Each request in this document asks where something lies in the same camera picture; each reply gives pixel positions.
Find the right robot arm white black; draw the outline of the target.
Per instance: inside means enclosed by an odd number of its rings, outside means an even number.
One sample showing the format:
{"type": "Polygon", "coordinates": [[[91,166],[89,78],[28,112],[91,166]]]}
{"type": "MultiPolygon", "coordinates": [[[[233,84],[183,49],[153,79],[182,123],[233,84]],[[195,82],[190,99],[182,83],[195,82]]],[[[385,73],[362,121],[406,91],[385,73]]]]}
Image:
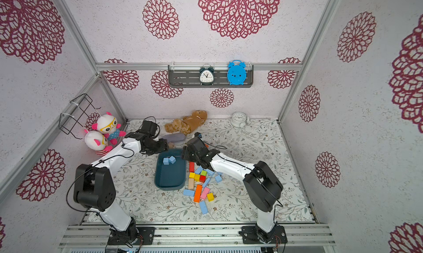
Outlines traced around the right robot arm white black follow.
{"type": "Polygon", "coordinates": [[[197,136],[183,147],[182,159],[243,182],[251,202],[258,209],[257,232],[267,236],[274,233],[275,207],[280,204],[283,184],[267,163],[259,161],[253,164],[236,160],[218,149],[208,148],[197,136]]]}

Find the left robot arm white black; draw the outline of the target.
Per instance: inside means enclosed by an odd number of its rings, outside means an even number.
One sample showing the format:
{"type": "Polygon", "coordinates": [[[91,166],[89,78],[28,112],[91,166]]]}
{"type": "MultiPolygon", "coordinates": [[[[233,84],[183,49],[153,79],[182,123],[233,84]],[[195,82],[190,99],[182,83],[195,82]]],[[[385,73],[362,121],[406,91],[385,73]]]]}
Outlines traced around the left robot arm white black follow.
{"type": "Polygon", "coordinates": [[[158,124],[144,120],[137,131],[128,133],[107,155],[91,164],[81,164],[76,170],[74,202],[98,214],[110,226],[112,238],[122,244],[133,244],[139,231],[134,218],[116,201],[113,176],[137,153],[151,156],[167,151],[167,140],[156,139],[159,134],[158,124]]]}

